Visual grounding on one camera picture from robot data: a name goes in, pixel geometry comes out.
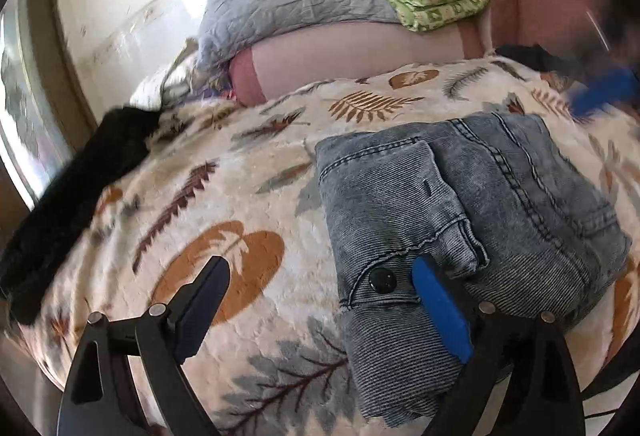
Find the black cloth by sofa arm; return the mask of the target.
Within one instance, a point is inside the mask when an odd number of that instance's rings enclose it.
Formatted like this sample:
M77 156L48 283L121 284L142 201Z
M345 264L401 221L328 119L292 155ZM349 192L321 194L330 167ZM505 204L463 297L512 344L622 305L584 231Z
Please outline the black cloth by sofa arm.
M582 68L578 64L549 53L539 44L533 46L504 44L495 49L495 54L510 58L539 73L559 72L566 76L582 75Z

